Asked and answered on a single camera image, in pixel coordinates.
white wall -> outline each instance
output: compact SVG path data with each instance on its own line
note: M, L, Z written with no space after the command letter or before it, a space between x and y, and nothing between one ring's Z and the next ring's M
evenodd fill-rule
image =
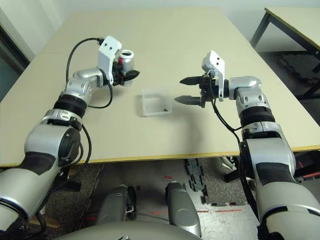
M250 40L265 13L265 6L319 8L320 0L0 0L2 11L35 55L67 16L75 11L191 6L220 7ZM258 51L301 49L290 37L272 25L257 46Z

black wire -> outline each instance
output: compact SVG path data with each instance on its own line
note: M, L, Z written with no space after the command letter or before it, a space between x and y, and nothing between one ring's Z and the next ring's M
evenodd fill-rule
M91 143L91 138L89 136L89 133L85 127L85 125L82 124L82 129L86 135L86 138L88 140L88 153L87 153L87 156L86 156L86 159L84 161L84 163L81 165L81 167L79 168L79 170L73 174L71 177L69 177L67 180L65 180L64 182L62 182L59 186L57 186L56 188L52 189L49 191L49 194L57 191L59 188L61 188L63 185L65 185L68 181L71 181L72 179L76 178L81 172L82 170L87 166L89 160L90 160L90 157L91 157L91 152L92 152L92 143Z
M78 43L73 47L73 49L71 50L70 55L69 55L69 58L68 58L68 62L67 62L67 64L66 64L66 71L65 71L65 82L66 82L66 83L67 83L68 80L69 80L69 68L70 68L71 58L72 58L72 56L74 55L77 47L79 47L79 46L80 46L81 44L83 44L84 42L92 41L92 40L96 40L96 41L99 42L99 44L101 44L101 42L102 42L103 39L102 39L102 38L98 38L98 37L89 37L89 38L83 39L83 40L81 40L80 42L78 42ZM92 105L89 105L89 106L88 106L89 108L93 108L93 109L105 109L105 108L107 108L107 107L111 104L112 99L113 99L112 86L111 86L110 82L107 80L107 77L106 77L105 72L102 71L101 69L100 69L100 71L102 72L103 80L106 80L106 82L107 82L107 84L108 84L108 87L109 87L109 90L110 90L110 100L109 100L109 102L107 103L107 105L105 105L105 106L92 106Z
M214 93L212 91L212 80L210 79L210 89L211 89L211 94L212 97L214 96ZM217 115L218 119L222 122L222 124L235 136L236 141L238 143L238 147L239 150L241 151L241 147L240 147L240 139L238 137L238 135L235 133L235 131L240 130L242 127L238 127L236 129L232 128L229 124L227 124L227 122L224 120L224 118L221 116L221 114L218 111L218 108L216 106L216 98L214 99L214 101L211 100L211 104L213 107L213 110L215 112L215 114ZM258 215L258 209L257 209L257 203L256 200L251 192L251 189L248 185L247 179L246 179L246 174L245 174L245 169L244 166L242 164L241 159L238 161L238 171L239 171L239 178L241 181L241 185L245 194L245 197L248 201L248 204L250 205L254 215L256 216L257 219L259 219L259 215Z
M209 81L209 84L210 84L210 92L211 92L211 98L213 99L215 97L215 94L214 94L214 91L212 90L212 79L210 78L210 81ZM225 125L225 127L231 131L231 132L234 132L234 131L237 131L237 130L240 130L242 129L242 126L234 129L233 127L231 127L225 120L224 118L221 116L217 106L216 106L216 98L214 99L214 102L211 100L211 103L212 103L212 107L213 107L213 110L215 112L215 114L217 115L217 117L219 118L219 120L222 122L223 125Z
M67 64L66 64L66 72L65 72L65 82L66 82L66 83L67 83L68 80L69 80L69 67L70 67L71 58L72 58L74 52L76 51L77 47L79 47L79 46L80 46L81 44L83 44L84 42L92 41L92 40L100 41L100 38L98 38L98 37L89 37L89 38L83 39L83 40L81 40L80 42L78 42L78 43L73 47L73 49L71 50L70 55L69 55L69 58L68 58L68 62L67 62Z
M112 103L112 99L113 99L113 96L114 96L113 90L112 90L112 86L111 86L110 82L107 80L107 77L106 77L105 72L102 71L101 69L100 69L100 71L101 71L101 73L102 73L103 80L106 80L106 82L107 82L107 84L108 84L108 87L109 87L109 90L110 90L110 100L109 100L109 102L108 102L105 106L92 106L92 105L89 105L89 106L88 106L89 108L93 108L93 109L105 109L105 108L109 107L110 104Z

beige table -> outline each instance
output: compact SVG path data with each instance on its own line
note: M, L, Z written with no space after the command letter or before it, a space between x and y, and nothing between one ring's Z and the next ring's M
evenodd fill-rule
M28 132L54 105L65 84L69 52L80 40L112 35L134 51L141 71L133 85L114 87L106 109L86 111L83 122L92 139L91 163L237 155L236 139L205 109L173 101L180 95L199 96L197 86L179 81L199 76L202 59L215 50L226 62L226 78L252 75L262 80L276 121L294 151L320 149L320 127L250 43L217 8L170 8L81 12L71 15L31 62L0 105L0 165L14 166L24 158ZM70 71L97 65L98 45L83 44ZM167 88L172 114L143 117L142 89ZM108 101L108 90L97 92L93 105ZM217 104L234 128L239 127L236 103ZM85 151L87 140L82 134Z
M320 8L305 7L266 7L265 14L256 29L250 43L256 47L269 23L274 24L281 31L290 36L309 54L320 60ZM320 63L314 66L314 73L320 72ZM297 95L298 100L320 99L320 81L302 95Z

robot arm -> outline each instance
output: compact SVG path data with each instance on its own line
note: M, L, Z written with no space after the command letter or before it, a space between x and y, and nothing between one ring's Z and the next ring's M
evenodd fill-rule
M217 63L222 66L221 62L221 57L211 51L202 62L203 76L180 81L186 85L199 84L201 97L180 96L175 100L203 108L215 98L235 100L242 127L239 172L244 181L245 177L255 181L256 202L250 197L252 193L247 190L247 182L242 182L242 186L261 223L259 238L317 239L320 204L293 177L295 156L261 91L261 81L253 76L225 80L222 74L217 74L218 79L215 79L216 73L224 73L224 69L216 68Z
M28 134L22 163L0 173L0 232L40 210L61 168L78 156L82 118L94 91L137 77L133 57L108 36L99 48L98 67L77 71L68 80L53 109Z

silver casing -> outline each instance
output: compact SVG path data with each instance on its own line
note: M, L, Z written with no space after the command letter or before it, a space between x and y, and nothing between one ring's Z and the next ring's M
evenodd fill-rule
M251 107L262 106L270 109L267 98L260 88L261 82L256 77L244 76L230 79L229 98L236 100L240 117L245 109ZM320 217L311 214L310 211L320 215L320 204L308 189L295 183L293 178L296 169L295 156L280 125L271 121L248 124L242 129L242 138L244 138L244 131L249 131L251 134L276 132L279 135L279 137L246 139L254 173L259 220L262 221L267 217L268 231L279 232L284 239L318 239ZM287 165L292 181L271 181L262 184L257 171L259 163ZM270 211L283 207L286 211L269 215Z
M71 95L82 99L88 105L93 92L103 87L103 74L98 68L76 71L69 79L61 95Z
M169 224L150 221L118 221L96 225L58 237L57 240L199 240Z
M38 124L27 136L24 152L50 154L58 158L59 145L71 127ZM0 197L22 208L32 217L50 189L60 167L58 161L46 172L38 175L23 168L10 168L0 174Z
M77 71L68 81L61 95L72 95L89 104L93 91L99 86L103 86L103 75L98 68ZM47 124L47 122L48 120L69 121L71 117L76 118L82 124L82 118L73 112L51 109L25 140L25 153L45 153L56 159L48 171L38 175L28 169L10 168L0 173L0 198L20 207L28 218L31 218L39 209L61 169L57 161L60 142L65 132L72 128L71 126ZM13 214L10 208L3 206L0 207L0 214L8 216L0 218L0 230L5 230L14 222L12 218L18 216L17 213Z
M174 181L168 185L167 194L170 224L201 237L199 216L186 189Z

